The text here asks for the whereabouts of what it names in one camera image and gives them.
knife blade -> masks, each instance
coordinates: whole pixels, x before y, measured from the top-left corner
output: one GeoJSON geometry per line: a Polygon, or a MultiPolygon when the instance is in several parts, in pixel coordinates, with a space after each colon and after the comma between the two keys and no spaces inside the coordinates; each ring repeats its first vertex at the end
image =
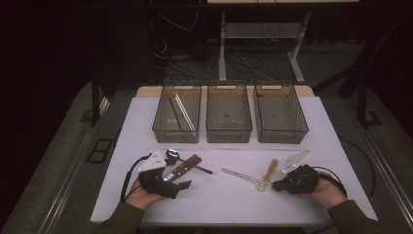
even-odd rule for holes
{"type": "Polygon", "coordinates": [[[186,174],[189,170],[191,170],[193,168],[192,165],[197,165],[197,164],[201,163],[201,161],[203,161],[203,160],[200,157],[198,157],[198,155],[196,155],[196,154],[192,155],[188,160],[186,160],[186,162],[184,162],[181,165],[179,165],[178,167],[176,167],[168,175],[165,175],[164,176],[164,181],[173,181],[173,180],[181,177],[182,175],[186,174]]]}

sleeve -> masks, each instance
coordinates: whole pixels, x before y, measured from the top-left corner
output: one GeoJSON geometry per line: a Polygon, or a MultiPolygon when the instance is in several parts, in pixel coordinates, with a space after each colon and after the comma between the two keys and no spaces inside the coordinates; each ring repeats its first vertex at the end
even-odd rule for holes
{"type": "Polygon", "coordinates": [[[378,221],[368,218],[354,200],[337,205],[328,214],[343,234],[392,234],[378,221]]]}
{"type": "Polygon", "coordinates": [[[144,214],[144,210],[121,202],[109,219],[95,227],[91,234],[134,234],[144,214]]]}

